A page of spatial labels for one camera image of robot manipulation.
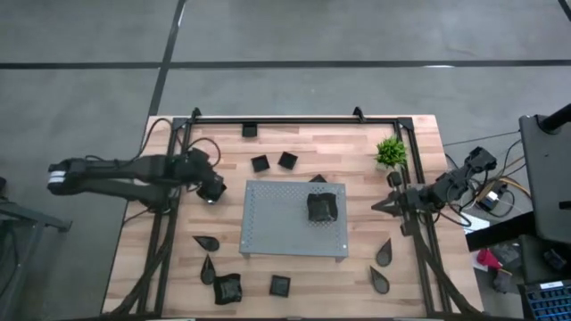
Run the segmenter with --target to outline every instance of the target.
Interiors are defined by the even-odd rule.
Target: black triangular prism
[[[375,270],[373,267],[370,267],[370,269],[371,269],[371,282],[373,283],[375,291],[381,294],[389,293],[389,290],[391,289],[389,280],[387,280],[386,277],[381,274],[381,272]]]
[[[393,260],[393,246],[391,246],[391,239],[386,241],[386,243],[381,247],[381,250],[377,252],[376,261],[381,267],[386,267],[391,264]]]
[[[216,277],[216,270],[214,269],[214,264],[212,264],[211,257],[206,254],[206,259],[203,263],[203,269],[200,271],[200,280],[204,284],[210,285],[214,282]]]
[[[203,247],[206,251],[216,251],[220,247],[220,243],[212,236],[193,236],[193,238]]]

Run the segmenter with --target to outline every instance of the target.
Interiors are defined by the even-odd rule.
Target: perforated metal tray
[[[335,222],[308,220],[307,195],[334,193]],[[346,258],[347,206],[344,184],[246,182],[240,253]]]

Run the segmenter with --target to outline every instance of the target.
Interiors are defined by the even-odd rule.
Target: yellow wire
[[[504,183],[506,183],[506,184],[512,185],[512,186],[514,186],[514,187],[516,187],[518,190],[520,190],[520,191],[522,191],[523,193],[525,193],[525,195],[527,195],[529,198],[532,197],[532,194],[529,193],[529,191],[528,191],[525,187],[521,186],[521,185],[518,184],[518,183],[512,182],[511,180],[509,180],[509,178],[500,178],[500,181],[502,181],[502,182],[504,182]]]

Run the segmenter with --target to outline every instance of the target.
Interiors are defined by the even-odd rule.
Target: table leg
[[[518,238],[520,235],[535,235],[535,218],[533,212],[527,212],[507,221],[474,231],[466,235],[468,249],[480,250],[497,243]]]

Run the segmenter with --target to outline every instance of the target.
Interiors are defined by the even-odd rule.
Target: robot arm
[[[47,189],[55,195],[91,192],[140,201],[159,209],[168,201],[168,188],[199,185],[197,194],[214,203],[226,186],[208,162],[208,154],[198,149],[177,155],[150,155],[134,160],[67,159],[49,167]],[[135,185],[118,179],[137,179]]]

